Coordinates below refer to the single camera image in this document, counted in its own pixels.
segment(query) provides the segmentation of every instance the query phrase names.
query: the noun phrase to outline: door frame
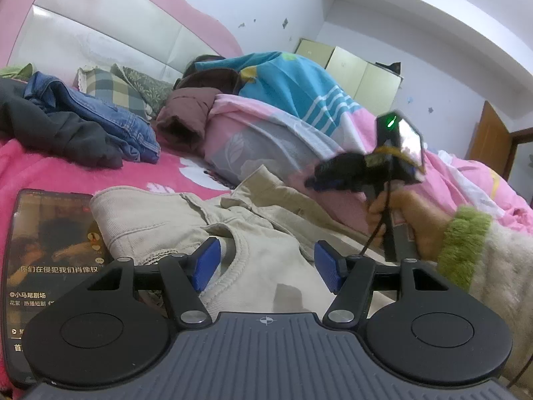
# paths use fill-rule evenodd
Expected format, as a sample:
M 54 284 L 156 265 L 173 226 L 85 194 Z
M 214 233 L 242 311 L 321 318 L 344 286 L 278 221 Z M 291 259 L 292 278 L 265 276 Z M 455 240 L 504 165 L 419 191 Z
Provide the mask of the door frame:
M 533 127 L 511 132 L 510 136 L 513 140 L 511 144 L 511 151 L 509 152 L 509 157 L 507 158 L 507 162 L 505 163 L 505 168 L 502 174 L 503 179 L 506 181 L 509 179 L 511 174 L 511 169 L 513 168 L 514 157 L 516 155 L 516 149 L 518 145 L 533 141 Z

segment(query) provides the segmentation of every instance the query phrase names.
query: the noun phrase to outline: device screen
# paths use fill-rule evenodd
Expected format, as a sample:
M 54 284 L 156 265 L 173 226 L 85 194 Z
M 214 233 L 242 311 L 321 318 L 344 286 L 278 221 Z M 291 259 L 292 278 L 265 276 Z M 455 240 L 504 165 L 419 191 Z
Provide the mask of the device screen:
M 418 166 L 422 165 L 422 138 L 405 119 L 400 120 L 398 129 L 401 152 L 409 156 Z
M 35 382 L 22 350 L 26 324 L 111 261 L 89 209 L 91 197 L 19 193 L 3 270 L 4 357 L 15 385 Z

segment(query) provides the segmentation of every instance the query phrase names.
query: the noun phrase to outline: blue jeans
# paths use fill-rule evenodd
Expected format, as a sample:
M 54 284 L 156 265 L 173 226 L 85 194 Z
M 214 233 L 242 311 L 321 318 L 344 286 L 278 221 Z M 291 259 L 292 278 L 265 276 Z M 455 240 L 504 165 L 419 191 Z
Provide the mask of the blue jeans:
M 35 72 L 28 81 L 24 98 L 45 113 L 73 111 L 84 120 L 95 121 L 128 161 L 155 164 L 159 159 L 161 148 L 154 130 L 144 120 L 120 106 L 69 88 L 56 77 Z

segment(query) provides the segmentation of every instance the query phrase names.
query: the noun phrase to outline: jacket sleeve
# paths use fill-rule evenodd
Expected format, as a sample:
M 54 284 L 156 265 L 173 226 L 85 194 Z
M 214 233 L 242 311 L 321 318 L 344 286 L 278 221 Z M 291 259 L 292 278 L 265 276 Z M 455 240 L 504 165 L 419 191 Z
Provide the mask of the jacket sleeve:
M 503 376 L 513 379 L 533 353 L 533 236 L 462 207 L 444 236 L 438 270 L 507 322 L 513 350 Z M 533 388 L 533 365 L 517 385 Z

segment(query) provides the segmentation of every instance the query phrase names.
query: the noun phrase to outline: pink headboard trim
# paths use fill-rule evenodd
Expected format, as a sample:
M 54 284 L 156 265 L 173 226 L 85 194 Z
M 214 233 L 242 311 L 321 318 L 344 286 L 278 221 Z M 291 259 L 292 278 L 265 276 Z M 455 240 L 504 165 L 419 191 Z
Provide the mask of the pink headboard trim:
M 7 66 L 17 36 L 35 0 L 0 0 L 0 68 Z
M 0 0 L 0 67 L 6 66 L 20 29 L 35 0 Z M 150 0 L 224 57 L 243 54 L 235 37 L 219 21 L 185 0 Z
M 237 40 L 215 18 L 196 10 L 185 0 L 150 0 L 166 11 L 172 18 L 192 31 L 202 41 L 224 57 L 237 57 L 243 54 Z

